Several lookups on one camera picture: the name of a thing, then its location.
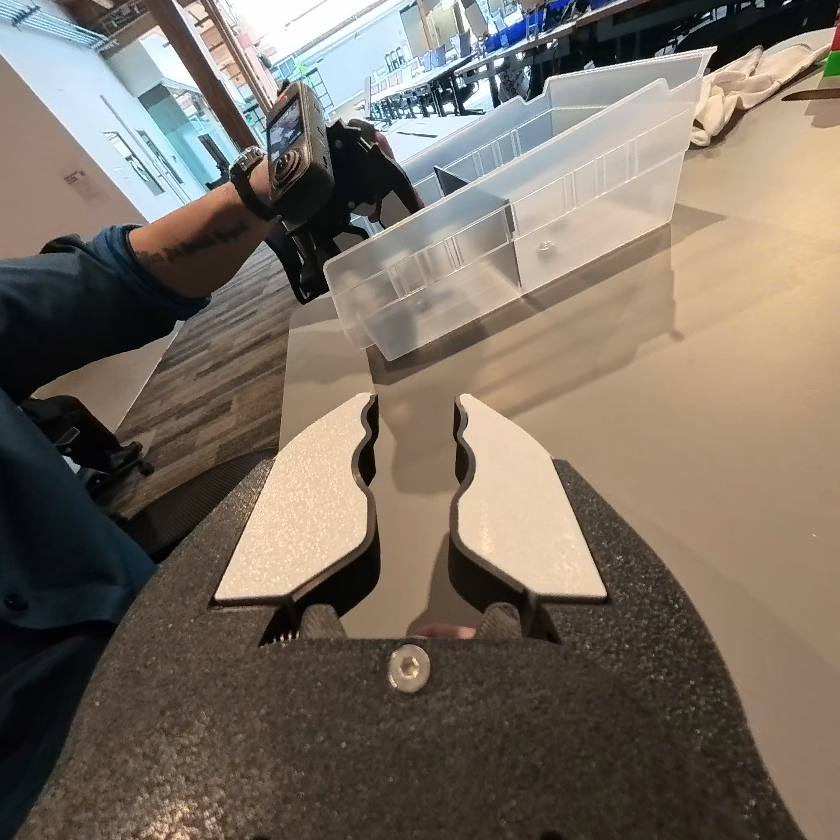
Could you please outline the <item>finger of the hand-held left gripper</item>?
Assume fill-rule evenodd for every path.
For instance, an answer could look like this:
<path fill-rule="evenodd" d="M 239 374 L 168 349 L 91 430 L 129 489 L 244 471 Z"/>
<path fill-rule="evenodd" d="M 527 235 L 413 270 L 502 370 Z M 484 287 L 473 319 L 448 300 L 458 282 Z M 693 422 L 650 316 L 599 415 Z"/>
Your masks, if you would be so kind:
<path fill-rule="evenodd" d="M 374 206 L 369 214 L 369 225 L 373 233 L 380 233 L 410 216 L 410 210 L 396 194 L 387 194 L 379 209 Z"/>

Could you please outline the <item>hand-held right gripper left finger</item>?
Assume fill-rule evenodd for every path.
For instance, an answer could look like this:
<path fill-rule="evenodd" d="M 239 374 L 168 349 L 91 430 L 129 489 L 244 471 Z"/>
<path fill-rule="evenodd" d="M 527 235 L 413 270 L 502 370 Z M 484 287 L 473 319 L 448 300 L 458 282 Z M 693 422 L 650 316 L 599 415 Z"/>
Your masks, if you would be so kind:
<path fill-rule="evenodd" d="M 377 536 L 377 395 L 360 392 L 278 454 L 217 586 L 219 606 L 296 605 Z"/>

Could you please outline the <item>black bin divider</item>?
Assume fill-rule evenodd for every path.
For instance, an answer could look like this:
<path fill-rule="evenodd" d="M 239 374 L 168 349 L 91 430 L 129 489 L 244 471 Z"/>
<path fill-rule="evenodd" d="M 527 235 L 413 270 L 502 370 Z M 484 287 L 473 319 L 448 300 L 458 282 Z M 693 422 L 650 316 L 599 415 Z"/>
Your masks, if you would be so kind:
<path fill-rule="evenodd" d="M 480 259 L 494 261 L 501 275 L 521 292 L 515 246 L 518 232 L 511 200 L 443 166 L 436 165 L 434 175 L 442 194 L 439 220 L 455 246 L 458 266 Z"/>

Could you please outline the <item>white cloth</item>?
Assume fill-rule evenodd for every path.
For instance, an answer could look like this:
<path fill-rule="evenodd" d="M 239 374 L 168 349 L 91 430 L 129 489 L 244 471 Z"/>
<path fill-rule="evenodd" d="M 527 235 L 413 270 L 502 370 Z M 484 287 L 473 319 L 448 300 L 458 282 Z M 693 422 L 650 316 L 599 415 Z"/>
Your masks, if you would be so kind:
<path fill-rule="evenodd" d="M 755 47 L 704 76 L 689 144 L 708 147 L 736 112 L 757 107 L 828 53 L 829 45 L 812 47 L 804 42 L 772 51 Z"/>

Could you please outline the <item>person's left forearm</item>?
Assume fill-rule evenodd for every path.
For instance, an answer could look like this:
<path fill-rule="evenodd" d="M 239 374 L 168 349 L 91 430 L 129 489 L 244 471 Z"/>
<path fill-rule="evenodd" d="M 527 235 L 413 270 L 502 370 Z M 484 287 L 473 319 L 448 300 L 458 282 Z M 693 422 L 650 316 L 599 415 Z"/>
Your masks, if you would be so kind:
<path fill-rule="evenodd" d="M 129 231 L 139 264 L 186 298 L 207 298 L 235 277 L 274 223 L 251 212 L 226 183 Z"/>

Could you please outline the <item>row of blue bins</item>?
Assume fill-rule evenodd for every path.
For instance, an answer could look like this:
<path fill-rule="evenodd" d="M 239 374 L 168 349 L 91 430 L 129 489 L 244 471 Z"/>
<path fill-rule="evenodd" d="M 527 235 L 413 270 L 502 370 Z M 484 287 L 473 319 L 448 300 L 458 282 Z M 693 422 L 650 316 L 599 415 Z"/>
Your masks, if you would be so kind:
<path fill-rule="evenodd" d="M 496 31 L 484 38 L 483 49 L 488 54 L 514 46 L 567 23 L 571 19 L 573 6 L 572 1 L 518 2 L 518 19 L 508 23 L 505 17 L 499 17 L 499 23 L 493 23 Z"/>

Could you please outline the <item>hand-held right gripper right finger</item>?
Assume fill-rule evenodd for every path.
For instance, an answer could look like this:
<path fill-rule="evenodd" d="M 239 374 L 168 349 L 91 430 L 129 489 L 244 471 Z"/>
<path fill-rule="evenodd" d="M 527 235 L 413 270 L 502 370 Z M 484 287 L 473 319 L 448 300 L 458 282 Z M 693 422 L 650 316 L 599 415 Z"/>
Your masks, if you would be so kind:
<path fill-rule="evenodd" d="M 549 451 L 464 393 L 455 399 L 449 537 L 470 571 L 528 604 L 604 603 L 607 589 Z"/>

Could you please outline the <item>black wrist watch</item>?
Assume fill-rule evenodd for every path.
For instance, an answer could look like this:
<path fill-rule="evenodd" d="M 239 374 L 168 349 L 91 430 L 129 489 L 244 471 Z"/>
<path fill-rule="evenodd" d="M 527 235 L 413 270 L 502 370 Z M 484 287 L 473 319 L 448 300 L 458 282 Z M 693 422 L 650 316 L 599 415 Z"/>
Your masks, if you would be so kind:
<path fill-rule="evenodd" d="M 228 180 L 233 185 L 240 202 L 260 220 L 274 223 L 277 210 L 272 203 L 264 201 L 251 182 L 251 176 L 261 165 L 267 163 L 266 152 L 257 145 L 250 145 L 240 152 L 228 169 Z"/>

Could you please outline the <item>person's blue shirt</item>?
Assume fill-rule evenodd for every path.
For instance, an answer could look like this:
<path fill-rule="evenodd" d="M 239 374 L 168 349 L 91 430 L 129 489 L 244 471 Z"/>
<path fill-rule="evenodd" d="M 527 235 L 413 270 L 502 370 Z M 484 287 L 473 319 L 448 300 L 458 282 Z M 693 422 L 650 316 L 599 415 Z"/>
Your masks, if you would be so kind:
<path fill-rule="evenodd" d="M 60 237 L 2 261 L 2 838 L 25 822 L 104 648 L 156 569 L 19 407 L 66 373 L 163 338 L 209 303 L 141 266 L 136 228 Z"/>

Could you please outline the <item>person's black office chair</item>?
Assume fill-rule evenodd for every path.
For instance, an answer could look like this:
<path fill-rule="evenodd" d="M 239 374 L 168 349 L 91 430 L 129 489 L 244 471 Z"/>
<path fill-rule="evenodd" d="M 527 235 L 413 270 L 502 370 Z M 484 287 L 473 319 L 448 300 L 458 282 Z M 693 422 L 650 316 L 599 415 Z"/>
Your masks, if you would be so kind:
<path fill-rule="evenodd" d="M 121 520 L 120 528 L 160 564 L 258 464 L 278 451 L 262 448 L 217 464 Z"/>

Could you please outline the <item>wooden support post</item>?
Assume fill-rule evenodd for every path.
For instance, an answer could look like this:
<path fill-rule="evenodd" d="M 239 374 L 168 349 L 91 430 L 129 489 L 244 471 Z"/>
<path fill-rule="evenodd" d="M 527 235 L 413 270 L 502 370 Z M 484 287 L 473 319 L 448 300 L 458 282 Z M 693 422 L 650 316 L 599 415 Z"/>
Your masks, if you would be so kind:
<path fill-rule="evenodd" d="M 258 139 L 246 122 L 225 86 L 215 60 L 210 56 L 183 7 L 175 1 L 143 3 L 236 147 L 240 151 L 251 145 L 263 147 L 265 142 Z"/>

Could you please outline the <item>clear divided plastic bin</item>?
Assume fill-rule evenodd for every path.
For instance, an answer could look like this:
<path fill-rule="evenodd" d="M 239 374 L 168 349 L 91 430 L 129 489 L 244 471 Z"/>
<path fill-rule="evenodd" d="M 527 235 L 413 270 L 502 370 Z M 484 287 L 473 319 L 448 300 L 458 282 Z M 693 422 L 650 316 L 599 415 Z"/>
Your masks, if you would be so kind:
<path fill-rule="evenodd" d="M 668 224 L 715 50 L 552 77 L 408 159 L 424 208 L 324 267 L 347 339 L 394 361 Z M 494 261 L 459 267 L 436 165 L 511 200 L 521 292 Z"/>

